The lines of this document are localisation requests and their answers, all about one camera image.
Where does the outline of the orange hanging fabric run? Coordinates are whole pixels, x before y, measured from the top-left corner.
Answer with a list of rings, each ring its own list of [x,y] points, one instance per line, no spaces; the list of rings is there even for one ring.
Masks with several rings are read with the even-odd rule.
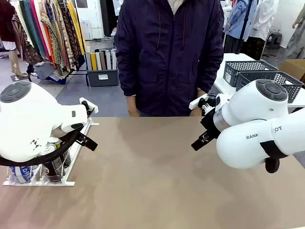
[[[48,30],[47,25],[45,25],[44,23],[43,23],[43,27],[44,27],[44,30],[45,30],[45,33],[46,33],[46,37],[47,37],[47,42],[48,42],[48,45],[49,45],[49,48],[50,48],[50,53],[51,53],[51,58],[52,58],[53,66],[54,66],[54,69],[57,69],[57,65],[55,63],[55,59],[54,59],[54,55],[53,55],[52,43],[51,43],[51,40],[50,40],[49,30]]]

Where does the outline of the brown patterned hanging fabric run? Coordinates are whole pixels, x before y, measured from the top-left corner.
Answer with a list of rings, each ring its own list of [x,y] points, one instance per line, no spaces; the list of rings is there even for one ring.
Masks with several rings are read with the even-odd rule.
[[[59,7],[62,13],[62,18],[65,25],[65,30],[68,35],[70,51],[72,54],[72,64],[75,66],[76,69],[79,69],[79,45],[77,44],[77,35],[75,33],[73,21],[71,15],[69,13],[68,5],[64,0],[58,0]]]

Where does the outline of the yellow hanging fabric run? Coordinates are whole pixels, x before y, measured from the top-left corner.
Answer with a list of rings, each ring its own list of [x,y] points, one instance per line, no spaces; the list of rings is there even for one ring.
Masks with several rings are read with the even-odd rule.
[[[76,31],[76,35],[77,35],[77,39],[78,39],[78,42],[79,42],[79,45],[80,45],[81,53],[82,53],[82,55],[84,55],[85,51],[84,51],[84,48],[83,48],[82,35],[81,35],[81,30],[80,30],[80,25],[79,25],[79,22],[78,22],[76,9],[75,9],[71,0],[67,0],[67,6],[68,6],[68,9],[69,9],[69,12],[70,12],[70,15],[71,15],[71,18],[72,18],[72,22],[73,22],[73,25],[74,25],[74,28],[75,28],[75,31]]]

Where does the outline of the teal hanging fabric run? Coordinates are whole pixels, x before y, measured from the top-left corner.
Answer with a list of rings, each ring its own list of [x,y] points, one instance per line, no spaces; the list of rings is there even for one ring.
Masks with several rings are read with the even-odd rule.
[[[27,22],[30,27],[30,33],[32,35],[31,37],[32,42],[35,44],[35,47],[37,48],[37,51],[40,53],[42,58],[45,58],[46,57],[45,49],[43,47],[38,28],[35,24],[35,19],[32,15],[30,0],[23,0],[23,5],[25,9]]]

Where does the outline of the person's left hand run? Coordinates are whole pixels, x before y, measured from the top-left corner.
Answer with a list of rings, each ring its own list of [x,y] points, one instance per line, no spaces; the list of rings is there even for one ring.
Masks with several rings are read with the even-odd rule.
[[[201,97],[204,94],[206,94],[206,92],[204,92],[203,90],[197,90],[197,97]],[[194,108],[191,113],[190,116],[197,116],[197,117],[201,117],[202,116],[202,110],[199,107]]]

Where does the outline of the white shirt on mannequin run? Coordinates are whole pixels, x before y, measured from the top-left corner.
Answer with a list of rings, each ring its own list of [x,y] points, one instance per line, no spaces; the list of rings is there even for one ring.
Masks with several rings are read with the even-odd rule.
[[[249,37],[266,40],[277,13],[279,0],[259,0],[251,21]]]

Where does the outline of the grey storage bin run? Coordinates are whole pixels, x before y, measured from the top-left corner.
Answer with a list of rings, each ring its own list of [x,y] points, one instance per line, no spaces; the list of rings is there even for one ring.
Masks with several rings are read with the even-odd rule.
[[[118,86],[118,70],[87,71],[88,84],[91,87]]]

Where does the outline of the white can dispenser rack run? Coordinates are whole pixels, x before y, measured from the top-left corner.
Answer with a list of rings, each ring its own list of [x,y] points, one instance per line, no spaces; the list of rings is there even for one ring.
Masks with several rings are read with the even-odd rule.
[[[98,126],[98,123],[95,123],[92,118],[89,118],[88,123],[80,128],[79,131],[81,131],[81,133],[83,133],[84,135],[86,135],[90,129],[90,127],[92,126]],[[61,140],[63,142],[63,145],[60,148],[57,148],[56,150],[58,151],[62,151],[63,153],[68,150],[71,156],[71,164],[68,168],[64,168],[62,165],[62,178],[60,182],[50,182],[48,177],[47,177],[47,173],[49,172],[48,169],[42,164],[37,164],[34,166],[30,166],[31,167],[31,172],[32,172],[32,177],[30,180],[30,183],[25,183],[25,184],[19,184],[16,182],[16,177],[14,176],[14,174],[12,173],[10,167],[4,167],[5,169],[5,176],[0,178],[0,185],[3,186],[25,186],[25,187],[72,187],[75,185],[74,181],[69,181],[69,176],[70,173],[73,169],[73,166],[76,162],[76,159],[79,155],[79,152],[81,150],[81,148],[83,146],[78,144],[78,140],[73,140],[71,138],[71,133],[69,133],[68,135],[63,137],[64,140],[61,140],[59,138],[55,138],[55,137],[50,137],[48,143],[56,143],[59,140]]]

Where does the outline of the mannequin in grey dress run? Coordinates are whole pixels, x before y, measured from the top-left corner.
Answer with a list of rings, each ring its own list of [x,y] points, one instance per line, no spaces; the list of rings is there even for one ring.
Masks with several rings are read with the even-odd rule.
[[[292,25],[295,30],[283,55],[283,61],[305,59],[305,4]]]

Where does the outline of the person in navy jacket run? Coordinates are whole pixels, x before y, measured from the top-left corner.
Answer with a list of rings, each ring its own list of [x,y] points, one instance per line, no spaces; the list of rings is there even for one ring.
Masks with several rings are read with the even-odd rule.
[[[123,0],[114,37],[121,89],[140,116],[190,116],[223,61],[220,0]]]

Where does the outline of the brown sample board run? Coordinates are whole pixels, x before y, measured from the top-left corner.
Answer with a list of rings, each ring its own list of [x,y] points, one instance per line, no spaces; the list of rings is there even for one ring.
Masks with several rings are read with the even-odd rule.
[[[105,62],[105,53],[104,51],[100,51],[99,52],[99,55],[100,55],[100,60],[101,60],[101,65],[102,65],[102,69],[103,70],[106,70],[106,62]]]

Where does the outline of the mannequin in maroon garment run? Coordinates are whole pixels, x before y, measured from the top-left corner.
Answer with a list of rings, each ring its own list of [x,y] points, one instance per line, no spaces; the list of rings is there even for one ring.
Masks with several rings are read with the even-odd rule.
[[[9,51],[11,72],[16,77],[25,78],[27,74],[22,73],[19,67],[15,31],[11,21],[14,13],[15,8],[7,0],[0,0],[0,39],[4,48]]]

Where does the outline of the grey clothes pile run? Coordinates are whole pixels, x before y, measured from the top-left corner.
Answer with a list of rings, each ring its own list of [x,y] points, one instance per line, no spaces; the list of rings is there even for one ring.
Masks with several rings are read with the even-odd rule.
[[[58,84],[66,84],[67,73],[60,76],[59,71],[49,62],[40,62],[34,65],[34,72],[40,80],[53,81]]]

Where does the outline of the grey woven plastic basket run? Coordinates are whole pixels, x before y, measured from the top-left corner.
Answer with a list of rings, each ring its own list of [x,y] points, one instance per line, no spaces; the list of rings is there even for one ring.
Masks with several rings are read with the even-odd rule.
[[[278,69],[265,61],[226,61],[223,79],[236,87],[239,72],[277,71]]]
[[[239,91],[248,83],[259,79],[272,80],[282,85],[287,90],[289,104],[295,100],[304,85],[301,81],[282,71],[246,71],[239,72],[236,91]]]

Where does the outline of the pink hanging fabric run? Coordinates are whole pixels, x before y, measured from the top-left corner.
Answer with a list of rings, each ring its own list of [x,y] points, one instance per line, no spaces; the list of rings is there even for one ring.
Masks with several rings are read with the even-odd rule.
[[[41,39],[41,42],[42,42],[42,45],[43,45],[43,48],[44,48],[44,51],[45,51],[45,57],[46,57],[47,60],[51,61],[52,59],[51,59],[48,47],[45,43],[45,39],[44,39],[42,30],[41,30],[41,27],[40,27],[40,22],[39,22],[38,17],[37,17],[37,12],[36,12],[36,9],[35,9],[34,0],[30,0],[30,7],[31,7],[31,11],[33,13],[33,16],[35,18],[35,21],[36,21],[36,25],[37,25],[37,28],[38,28],[38,31],[39,31],[40,39]]]

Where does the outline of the person's right hand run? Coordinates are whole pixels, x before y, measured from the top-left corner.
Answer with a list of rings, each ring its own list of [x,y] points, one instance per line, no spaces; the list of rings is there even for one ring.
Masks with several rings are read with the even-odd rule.
[[[136,108],[135,96],[126,97],[128,113],[130,117],[140,117],[139,112]]]

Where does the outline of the white air purifier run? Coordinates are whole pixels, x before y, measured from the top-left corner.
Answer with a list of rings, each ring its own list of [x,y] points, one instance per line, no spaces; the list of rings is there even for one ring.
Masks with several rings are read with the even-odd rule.
[[[92,29],[91,29],[91,23],[90,21],[80,21],[81,24],[81,31],[82,31],[82,35],[83,38],[86,41],[89,41],[92,39]]]

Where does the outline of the grey plastic stool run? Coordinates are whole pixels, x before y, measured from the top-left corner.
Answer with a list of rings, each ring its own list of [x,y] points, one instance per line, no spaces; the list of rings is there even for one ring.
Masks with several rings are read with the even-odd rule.
[[[268,49],[279,49],[282,41],[282,33],[271,32],[267,38],[267,48]]]

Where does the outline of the cardboard box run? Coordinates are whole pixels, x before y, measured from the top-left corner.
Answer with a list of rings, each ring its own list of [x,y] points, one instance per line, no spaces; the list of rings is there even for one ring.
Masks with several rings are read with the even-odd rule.
[[[279,64],[278,69],[305,84],[305,59],[285,60]]]

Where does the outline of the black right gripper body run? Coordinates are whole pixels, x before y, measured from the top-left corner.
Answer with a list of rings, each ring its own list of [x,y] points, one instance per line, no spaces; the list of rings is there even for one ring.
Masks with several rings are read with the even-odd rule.
[[[206,131],[203,133],[204,138],[217,139],[221,133],[214,124],[214,114],[215,110],[209,111],[203,116],[200,122],[202,126],[206,129]]]

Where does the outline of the blue shirt on mannequin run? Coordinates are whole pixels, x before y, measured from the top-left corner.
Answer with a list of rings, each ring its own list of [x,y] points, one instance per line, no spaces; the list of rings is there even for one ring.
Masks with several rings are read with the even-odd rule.
[[[258,4],[258,0],[252,1],[249,15],[248,15],[248,21],[247,21],[247,24],[246,24],[246,27],[244,30],[243,40],[247,39],[247,36],[249,34],[250,24],[251,24],[252,18],[254,16],[257,4]],[[249,0],[237,0],[236,1],[235,5],[233,6],[233,9],[230,12],[227,23],[224,27],[224,33],[226,33],[227,35],[230,35],[236,39],[240,38],[242,28],[244,25],[244,19],[245,19],[247,9],[248,9],[248,5],[249,5]]]

